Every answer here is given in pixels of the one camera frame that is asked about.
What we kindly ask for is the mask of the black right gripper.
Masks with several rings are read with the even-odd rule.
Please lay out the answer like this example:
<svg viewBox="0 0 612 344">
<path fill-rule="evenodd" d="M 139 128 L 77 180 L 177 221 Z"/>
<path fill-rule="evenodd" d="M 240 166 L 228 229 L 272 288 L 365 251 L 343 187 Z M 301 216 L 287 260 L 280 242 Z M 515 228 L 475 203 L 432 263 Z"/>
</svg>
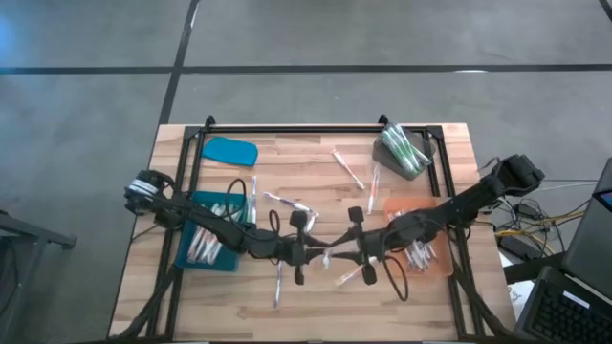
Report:
<svg viewBox="0 0 612 344">
<path fill-rule="evenodd" d="M 391 223 L 387 227 L 364 231 L 362 223 L 364 215 L 362 208 L 358 206 L 348 209 L 349 220 L 353 223 L 347 231 L 338 237 L 335 241 L 329 244 L 329 247 L 335 247 L 350 241 L 357 243 L 356 251 L 345 251 L 331 253 L 330 257 L 335 259 L 350 260 L 357 265 L 368 264 L 371 257 L 375 257 L 378 261 L 384 260 L 385 253 L 392 249 L 392 246 L 386 243 L 399 228 Z"/>
</svg>

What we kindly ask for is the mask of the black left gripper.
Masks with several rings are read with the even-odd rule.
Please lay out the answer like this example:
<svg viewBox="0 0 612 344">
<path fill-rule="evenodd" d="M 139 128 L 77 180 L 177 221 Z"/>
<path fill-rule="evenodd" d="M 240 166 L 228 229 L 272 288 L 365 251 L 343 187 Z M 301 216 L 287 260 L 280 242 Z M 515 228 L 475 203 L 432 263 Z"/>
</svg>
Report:
<svg viewBox="0 0 612 344">
<path fill-rule="evenodd" d="M 274 254 L 274 263 L 279 269 L 281 269 L 283 263 L 293 267 L 295 283 L 302 286 L 305 283 L 303 266 L 323 255 L 330 244 L 308 234 L 307 226 L 297 226 L 296 233 L 284 236 L 280 234 L 280 228 L 276 227 L 274 233 L 279 238 L 279 244 Z"/>
</svg>

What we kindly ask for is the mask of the teal plastic bin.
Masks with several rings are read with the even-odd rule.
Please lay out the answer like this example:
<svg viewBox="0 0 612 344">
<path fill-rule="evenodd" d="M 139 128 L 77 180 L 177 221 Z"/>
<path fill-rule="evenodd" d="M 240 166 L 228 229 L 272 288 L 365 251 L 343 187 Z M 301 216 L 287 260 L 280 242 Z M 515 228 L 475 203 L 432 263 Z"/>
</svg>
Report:
<svg viewBox="0 0 612 344">
<path fill-rule="evenodd" d="M 197 191 L 193 194 L 192 200 L 204 208 L 210 210 L 214 204 L 235 204 L 242 208 L 242 214 L 239 218 L 231 217 L 234 221 L 239 222 L 246 220 L 247 211 L 241 206 L 244 196 L 238 194 L 230 194 L 226 196 L 225 193 L 219 192 L 205 192 Z M 238 254 L 230 251 L 224 245 L 221 248 L 219 255 L 214 264 L 207 264 L 206 262 L 188 262 L 187 252 L 192 241 L 195 231 L 201 226 L 195 225 L 192 222 L 185 222 L 181 241 L 178 248 L 177 257 L 175 264 L 179 268 L 183 269 L 212 269 L 220 271 L 236 271 L 238 267 Z"/>
</svg>

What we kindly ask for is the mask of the grey plastic bin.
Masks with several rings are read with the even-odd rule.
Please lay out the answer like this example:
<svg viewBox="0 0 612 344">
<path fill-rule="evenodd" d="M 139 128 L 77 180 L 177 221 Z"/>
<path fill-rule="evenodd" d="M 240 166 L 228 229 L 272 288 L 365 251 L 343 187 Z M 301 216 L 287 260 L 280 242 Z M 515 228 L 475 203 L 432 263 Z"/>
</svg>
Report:
<svg viewBox="0 0 612 344">
<path fill-rule="evenodd" d="M 378 137 L 375 139 L 374 145 L 373 145 L 373 152 L 372 152 L 372 158 L 374 161 L 378 162 L 380 165 L 386 167 L 387 169 L 391 170 L 392 172 L 396 173 L 397 175 L 403 177 L 404 179 L 408 180 L 408 181 L 413 181 L 415 180 L 417 177 L 419 177 L 426 169 L 428 169 L 431 165 L 433 165 L 434 163 L 434 153 L 436 152 L 436 148 L 428 141 L 427 138 L 423 138 L 420 135 L 417 135 L 421 138 L 422 142 L 424 144 L 427 145 L 427 149 L 426 152 L 427 154 L 430 156 L 431 158 L 431 164 L 423 167 L 423 170 L 420 172 L 416 172 L 416 173 L 411 173 L 409 171 L 406 171 L 403 169 L 403 167 L 400 165 L 400 163 L 398 162 L 398 160 L 393 156 L 393 154 L 389 151 L 389 149 L 385 146 L 385 144 L 382 141 L 382 133 L 384 131 L 386 131 L 387 129 L 390 129 L 390 125 L 393 122 L 388 123 L 383 130 L 381 131 L 381 133 L 378 135 Z M 410 131 L 407 129 L 404 129 L 403 126 L 401 126 L 403 131 Z"/>
</svg>

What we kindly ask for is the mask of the orange translucent plastic bin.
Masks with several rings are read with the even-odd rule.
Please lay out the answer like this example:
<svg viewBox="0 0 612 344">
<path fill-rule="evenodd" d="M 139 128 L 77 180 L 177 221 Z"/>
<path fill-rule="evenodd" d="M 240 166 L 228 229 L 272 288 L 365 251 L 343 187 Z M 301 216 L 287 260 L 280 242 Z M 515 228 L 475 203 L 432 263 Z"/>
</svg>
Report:
<svg viewBox="0 0 612 344">
<path fill-rule="evenodd" d="M 384 202 L 383 212 L 385 217 L 388 219 L 389 212 L 398 210 L 410 212 L 421 208 L 430 208 L 440 205 L 442 201 L 442 199 L 437 197 L 394 197 L 389 198 Z M 406 269 L 407 260 L 404 251 L 391 253 L 391 256 L 395 257 L 400 262 L 402 270 L 405 272 L 407 277 L 438 278 L 448 277 L 453 273 L 447 233 L 445 231 L 438 231 L 435 238 L 429 243 L 432 244 L 438 260 L 428 260 L 428 269 L 423 271 Z"/>
</svg>

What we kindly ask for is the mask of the blue oval lid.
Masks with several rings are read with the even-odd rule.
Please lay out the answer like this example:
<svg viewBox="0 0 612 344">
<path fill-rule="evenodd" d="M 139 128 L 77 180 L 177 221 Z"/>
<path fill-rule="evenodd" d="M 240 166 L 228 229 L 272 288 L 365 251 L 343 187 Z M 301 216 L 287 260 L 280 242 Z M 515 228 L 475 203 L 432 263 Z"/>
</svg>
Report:
<svg viewBox="0 0 612 344">
<path fill-rule="evenodd" d="M 255 144 L 248 141 L 214 137 L 204 145 L 201 156 L 226 164 L 253 167 L 258 150 Z"/>
</svg>

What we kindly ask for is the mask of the black power strip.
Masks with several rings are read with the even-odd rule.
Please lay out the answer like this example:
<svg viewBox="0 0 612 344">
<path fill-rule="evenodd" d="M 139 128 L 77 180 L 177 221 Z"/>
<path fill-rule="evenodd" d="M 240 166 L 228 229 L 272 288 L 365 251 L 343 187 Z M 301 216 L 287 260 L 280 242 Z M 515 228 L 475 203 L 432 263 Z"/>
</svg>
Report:
<svg viewBox="0 0 612 344">
<path fill-rule="evenodd" d="M 542 255 L 539 249 L 530 246 L 516 236 L 497 237 L 496 241 L 499 248 L 523 261 L 539 259 Z"/>
</svg>

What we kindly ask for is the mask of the white paper sheet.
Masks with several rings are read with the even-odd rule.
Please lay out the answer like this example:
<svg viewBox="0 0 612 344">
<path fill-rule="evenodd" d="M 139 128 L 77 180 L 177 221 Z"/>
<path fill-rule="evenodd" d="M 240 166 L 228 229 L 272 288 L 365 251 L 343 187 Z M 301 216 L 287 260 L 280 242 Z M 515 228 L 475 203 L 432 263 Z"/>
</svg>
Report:
<svg viewBox="0 0 612 344">
<path fill-rule="evenodd" d="M 533 287 L 534 282 L 532 280 L 509 284 L 508 289 L 513 306 L 518 307 L 524 305 Z"/>
</svg>

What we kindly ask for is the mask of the black desk leg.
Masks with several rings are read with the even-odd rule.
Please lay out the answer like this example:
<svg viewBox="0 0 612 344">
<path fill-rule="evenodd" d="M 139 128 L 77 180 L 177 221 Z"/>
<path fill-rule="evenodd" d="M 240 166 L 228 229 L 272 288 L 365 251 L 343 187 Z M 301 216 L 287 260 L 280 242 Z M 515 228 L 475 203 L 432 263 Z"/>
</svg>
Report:
<svg viewBox="0 0 612 344">
<path fill-rule="evenodd" d="M 540 274 L 540 271 L 546 267 L 559 269 L 565 258 L 566 253 L 556 253 L 544 258 L 537 258 L 532 261 L 514 264 L 503 268 L 506 282 L 508 285 L 534 280 Z"/>
</svg>

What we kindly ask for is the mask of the black power adapter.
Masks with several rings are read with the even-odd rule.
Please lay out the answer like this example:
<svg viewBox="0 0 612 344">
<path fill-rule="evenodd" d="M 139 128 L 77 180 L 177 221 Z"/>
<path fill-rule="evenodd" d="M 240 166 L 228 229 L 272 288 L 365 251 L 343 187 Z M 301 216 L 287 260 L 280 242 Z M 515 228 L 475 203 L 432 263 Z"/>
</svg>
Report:
<svg viewBox="0 0 612 344">
<path fill-rule="evenodd" d="M 516 204 L 514 206 L 514 212 L 519 217 L 524 217 L 531 220 L 539 220 L 541 218 L 541 212 L 528 204 Z"/>
</svg>

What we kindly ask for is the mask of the black laptop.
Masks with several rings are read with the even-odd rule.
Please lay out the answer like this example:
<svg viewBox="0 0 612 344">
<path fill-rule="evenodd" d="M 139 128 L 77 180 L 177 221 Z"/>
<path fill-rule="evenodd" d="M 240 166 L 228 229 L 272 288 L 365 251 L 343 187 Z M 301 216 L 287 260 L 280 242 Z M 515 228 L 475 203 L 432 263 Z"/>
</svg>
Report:
<svg viewBox="0 0 612 344">
<path fill-rule="evenodd" d="M 612 344 L 612 304 L 556 269 L 543 269 L 515 324 L 522 339 Z"/>
</svg>

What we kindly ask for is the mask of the grey open laptop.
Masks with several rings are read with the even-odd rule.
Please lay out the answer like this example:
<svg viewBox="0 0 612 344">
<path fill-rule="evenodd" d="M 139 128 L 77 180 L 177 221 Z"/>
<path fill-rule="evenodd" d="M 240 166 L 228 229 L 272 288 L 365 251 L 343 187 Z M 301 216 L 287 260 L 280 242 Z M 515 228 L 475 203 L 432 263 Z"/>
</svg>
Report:
<svg viewBox="0 0 612 344">
<path fill-rule="evenodd" d="M 562 264 L 612 300 L 612 158 L 601 172 Z"/>
</svg>

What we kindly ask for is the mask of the black floor stand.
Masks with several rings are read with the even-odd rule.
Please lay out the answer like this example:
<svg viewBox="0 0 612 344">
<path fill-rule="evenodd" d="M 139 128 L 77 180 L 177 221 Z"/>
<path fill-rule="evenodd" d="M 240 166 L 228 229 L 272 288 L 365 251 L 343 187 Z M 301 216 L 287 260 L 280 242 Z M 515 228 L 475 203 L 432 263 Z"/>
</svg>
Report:
<svg viewBox="0 0 612 344">
<path fill-rule="evenodd" d="M 9 344 L 48 244 L 72 249 L 75 235 L 31 225 L 0 210 L 0 344 Z"/>
</svg>

